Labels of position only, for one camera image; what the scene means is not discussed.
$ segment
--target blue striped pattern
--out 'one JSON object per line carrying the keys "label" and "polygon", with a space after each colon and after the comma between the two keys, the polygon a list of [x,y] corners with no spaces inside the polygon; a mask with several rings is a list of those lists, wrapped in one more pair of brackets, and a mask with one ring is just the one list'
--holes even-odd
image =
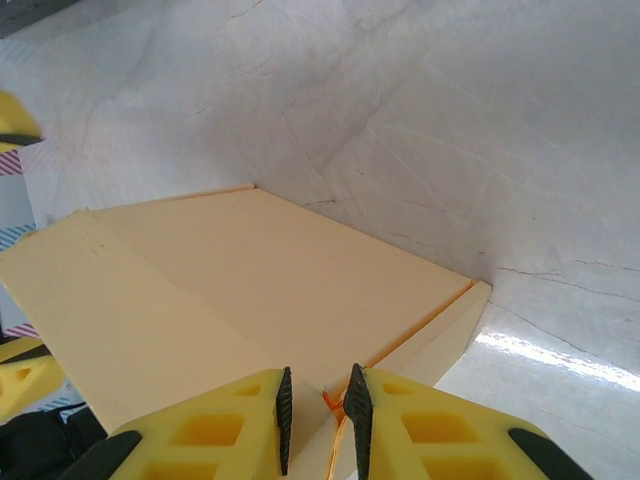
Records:
{"label": "blue striped pattern", "polygon": [[[38,408],[38,412],[48,412],[49,410],[54,410],[60,407],[67,407],[72,404],[73,403],[71,402],[71,399],[66,397],[60,397],[42,405],[40,408]],[[60,417],[62,418],[62,420],[66,422],[67,417],[69,415],[73,415],[74,413],[76,413],[78,410],[80,410],[80,408],[74,408],[73,410],[64,410],[60,412]]]}
{"label": "blue striped pattern", "polygon": [[20,227],[0,228],[0,252],[6,250],[16,243],[22,235],[27,232],[33,232],[36,229],[35,223],[22,225]]}

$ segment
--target floor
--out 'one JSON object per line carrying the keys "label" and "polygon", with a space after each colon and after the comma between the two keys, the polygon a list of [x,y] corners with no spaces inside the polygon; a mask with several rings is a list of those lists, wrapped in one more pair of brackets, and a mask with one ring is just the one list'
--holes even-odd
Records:
{"label": "floor", "polygon": [[255,182],[483,279],[440,387],[640,467],[640,4],[82,0],[0,42],[34,216]]}

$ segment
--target cardboard box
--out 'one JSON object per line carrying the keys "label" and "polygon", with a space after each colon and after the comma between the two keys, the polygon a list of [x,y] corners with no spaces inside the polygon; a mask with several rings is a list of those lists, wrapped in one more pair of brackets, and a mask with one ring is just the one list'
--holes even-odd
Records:
{"label": "cardboard box", "polygon": [[0,254],[0,281],[108,431],[291,366],[307,479],[335,436],[323,391],[354,362],[435,383],[490,294],[251,186],[76,212]]}

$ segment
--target striped tape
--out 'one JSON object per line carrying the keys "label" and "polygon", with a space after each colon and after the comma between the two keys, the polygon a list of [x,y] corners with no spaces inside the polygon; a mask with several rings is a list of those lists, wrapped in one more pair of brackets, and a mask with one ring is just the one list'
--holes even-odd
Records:
{"label": "striped tape", "polygon": [[35,223],[22,225],[19,227],[0,228],[0,252],[3,252],[7,248],[15,244],[25,233],[33,232],[35,229]]}
{"label": "striped tape", "polygon": [[11,328],[5,328],[4,333],[8,337],[31,337],[31,338],[40,338],[36,329],[33,328],[33,325],[30,323],[23,323],[22,325],[17,325]]}
{"label": "striped tape", "polygon": [[[48,412],[50,410],[55,410],[56,408],[68,407],[69,405],[73,405],[73,402],[71,401],[70,398],[59,397],[59,398],[56,398],[55,400],[49,400],[47,403],[41,405],[36,411]],[[62,418],[62,421],[66,423],[67,417],[73,415],[78,410],[82,410],[83,408],[84,408],[84,405],[78,408],[63,410],[60,412],[60,418]]]}
{"label": "striped tape", "polygon": [[22,166],[16,150],[0,153],[0,176],[20,175],[21,173]]}

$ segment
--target black rubber pad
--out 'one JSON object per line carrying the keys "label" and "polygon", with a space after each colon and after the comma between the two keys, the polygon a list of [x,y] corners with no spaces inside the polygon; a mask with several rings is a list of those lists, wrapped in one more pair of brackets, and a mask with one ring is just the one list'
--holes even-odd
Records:
{"label": "black rubber pad", "polygon": [[27,145],[33,145],[41,141],[42,139],[40,137],[34,137],[33,135],[0,133],[0,143],[8,143],[9,145],[17,145],[19,147],[26,147]]}
{"label": "black rubber pad", "polygon": [[291,449],[291,425],[293,423],[293,386],[291,369],[285,367],[282,382],[276,395],[276,418],[280,429],[280,470],[289,473],[289,451]]}
{"label": "black rubber pad", "polygon": [[549,480],[593,480],[548,438],[522,428],[512,428],[509,436]]}
{"label": "black rubber pad", "polygon": [[142,440],[130,430],[96,443],[58,480],[109,480]]}
{"label": "black rubber pad", "polygon": [[347,393],[344,396],[344,412],[353,422],[356,439],[356,465],[358,479],[369,478],[371,463],[371,435],[373,430],[373,402],[362,367],[357,363],[351,370]]}
{"label": "black rubber pad", "polygon": [[38,345],[36,348],[32,348],[31,350],[27,350],[26,352],[19,353],[15,357],[7,358],[6,360],[0,362],[0,365],[21,362],[23,360],[31,360],[32,358],[40,358],[46,355],[51,355],[51,352],[43,343],[42,345]]}

